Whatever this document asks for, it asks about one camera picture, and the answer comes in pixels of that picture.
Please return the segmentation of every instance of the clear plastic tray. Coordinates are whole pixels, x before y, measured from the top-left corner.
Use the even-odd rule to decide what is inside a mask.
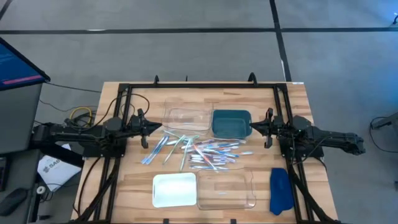
[[[212,103],[184,102],[178,98],[168,98],[164,106],[162,124],[168,131],[185,135],[205,135],[211,129]]]
[[[197,205],[200,210],[252,208],[256,205],[251,169],[199,170]]]

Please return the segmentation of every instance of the teal container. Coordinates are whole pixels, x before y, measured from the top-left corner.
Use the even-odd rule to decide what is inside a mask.
[[[246,110],[214,110],[212,130],[216,138],[244,139],[252,133],[250,123]]]

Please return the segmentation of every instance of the monitor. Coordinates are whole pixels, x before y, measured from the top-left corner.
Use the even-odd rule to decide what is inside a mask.
[[[49,81],[49,76],[0,38],[0,91]]]

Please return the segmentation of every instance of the wooden tabletop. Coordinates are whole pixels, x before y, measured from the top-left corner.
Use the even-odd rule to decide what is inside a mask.
[[[118,82],[106,82],[104,84],[96,121],[103,117],[109,103],[116,97],[118,85]],[[304,116],[313,121],[305,86],[302,83],[287,83],[287,86],[293,114]],[[164,102],[170,97],[177,97],[187,102],[212,102],[215,110],[220,108],[248,110],[253,122],[263,120],[268,108],[274,108],[274,113],[276,113],[274,93],[271,89],[266,88],[146,88],[134,89],[133,93],[144,95],[149,99],[150,109],[146,118],[155,122],[162,121]],[[280,98],[285,115],[284,120],[287,121],[282,93],[280,93]],[[146,101],[136,96],[132,97],[131,103],[136,109],[142,108],[145,110],[147,107]],[[113,117],[112,113],[108,114],[104,121],[111,117]],[[237,149],[237,152],[254,151],[254,154],[241,156],[236,159],[235,164],[227,165],[230,169],[245,168],[251,170],[256,196],[255,207],[232,210],[199,210],[196,205],[155,208],[152,205],[152,179],[157,174],[178,173],[183,155],[181,150],[176,150],[166,165],[163,166],[162,162],[172,148],[167,146],[162,149],[150,165],[141,164],[141,160],[150,153],[164,135],[163,129],[164,127],[159,128],[147,138],[148,149],[141,147],[140,138],[128,140],[126,154],[121,160],[112,223],[161,223],[164,218],[169,218],[171,223],[229,223],[232,218],[237,219],[238,223],[295,223],[293,209],[283,211],[279,216],[275,216],[269,211],[271,169],[273,167],[286,168],[285,159],[280,154],[278,141],[275,140],[270,149],[265,149],[264,138],[255,130],[246,138],[247,143]],[[75,206],[77,206],[83,179],[94,160],[95,158],[90,158],[85,162]],[[88,178],[81,202],[82,209],[90,204],[98,191],[102,166],[103,159],[94,166]],[[319,161],[312,158],[304,162],[304,168],[310,193],[327,215],[337,219],[325,168]],[[189,164],[186,162],[183,172],[195,173],[196,170],[189,169]],[[241,188],[236,187],[234,190],[246,189],[243,186]],[[305,207],[299,191],[298,197],[303,219],[306,219]],[[101,218],[105,217],[104,211],[106,211],[107,201],[108,196],[105,195]],[[76,218],[75,212],[73,212],[72,218]]]

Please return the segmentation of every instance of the white plate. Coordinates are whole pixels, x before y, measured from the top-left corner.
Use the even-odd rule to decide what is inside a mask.
[[[194,173],[159,174],[152,185],[152,204],[156,208],[195,205],[197,178]]]

